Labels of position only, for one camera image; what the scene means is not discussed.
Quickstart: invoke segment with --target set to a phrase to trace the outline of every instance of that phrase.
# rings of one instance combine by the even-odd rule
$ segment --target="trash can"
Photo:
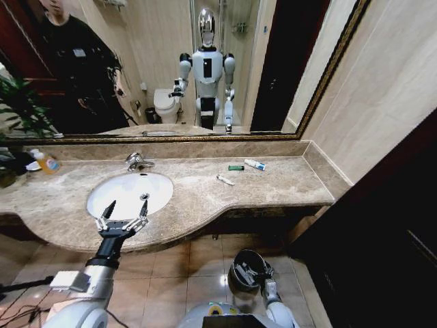
[[[161,117],[156,113],[155,107],[149,107],[145,110],[145,117],[150,124],[161,123]]]
[[[247,279],[245,270],[250,269],[257,273],[257,278]],[[256,252],[251,249],[242,249],[238,252],[231,267],[229,268],[229,279],[233,286],[242,292],[252,292],[259,288],[260,280],[271,278],[273,276],[273,268]]]

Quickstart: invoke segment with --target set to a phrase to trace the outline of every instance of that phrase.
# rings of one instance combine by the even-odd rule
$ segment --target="tile floor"
[[[258,251],[275,268],[283,302],[292,309],[302,328],[315,327],[293,262],[278,244],[244,234],[223,235],[218,240],[202,236],[154,254],[123,255],[109,310],[131,328],[176,327],[192,307],[207,301],[228,302],[242,312],[265,314],[260,293],[252,297],[234,295],[229,287],[227,272],[232,258],[242,248]],[[90,254],[51,245],[41,246],[15,282],[41,279],[59,270],[80,269],[89,257]],[[49,308],[67,297],[65,293],[49,292],[46,286],[30,288],[20,296],[21,293],[10,293],[0,302],[0,325],[23,305]],[[37,321],[27,325],[26,320],[18,320],[8,328],[39,327]],[[110,318],[109,327],[120,326]]]

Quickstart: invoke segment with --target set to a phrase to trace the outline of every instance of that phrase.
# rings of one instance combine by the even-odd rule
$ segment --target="doorway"
[[[280,131],[329,0],[277,0],[251,131]]]

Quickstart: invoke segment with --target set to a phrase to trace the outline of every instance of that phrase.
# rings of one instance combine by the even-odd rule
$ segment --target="marble countertop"
[[[127,128],[118,128],[107,132],[99,133],[101,135],[125,135],[125,136],[142,136],[143,132],[173,132],[177,135],[210,135],[215,133],[207,128],[189,124],[144,124],[138,126],[129,126]]]
[[[334,202],[301,156],[258,157],[266,171],[246,165],[228,171],[243,158],[157,159],[145,172],[162,174],[174,185],[173,197],[149,223],[124,243],[123,250],[153,249],[204,227],[232,208],[329,205]],[[16,213],[40,238],[76,251],[97,250],[101,237],[86,210],[90,191],[102,181],[125,174],[123,161],[64,161],[53,175],[29,174],[24,184],[0,191],[0,213]],[[229,186],[217,174],[235,182]]]

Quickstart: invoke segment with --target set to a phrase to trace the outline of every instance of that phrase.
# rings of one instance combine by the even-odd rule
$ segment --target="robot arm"
[[[235,90],[232,89],[232,83],[234,82],[234,71],[235,71],[235,59],[230,53],[226,55],[223,59],[223,69],[225,70],[225,128],[226,132],[232,131],[232,120],[234,115],[234,105],[232,100],[235,96]]]
[[[183,53],[179,56],[180,77],[175,79],[173,92],[169,94],[169,97],[185,96],[185,90],[188,87],[188,75],[192,65],[193,61],[188,53]]]
[[[277,291],[277,283],[273,279],[266,279],[262,290],[266,305],[267,317],[277,325],[285,328],[299,328],[291,309],[282,303]]]
[[[123,242],[147,224],[146,194],[139,216],[129,221],[108,221],[116,201],[96,219],[103,238],[96,255],[87,261],[84,271],[60,271],[51,283],[54,290],[71,290],[70,303],[44,324],[44,328],[105,328],[106,308],[113,291],[113,276],[118,268]]]

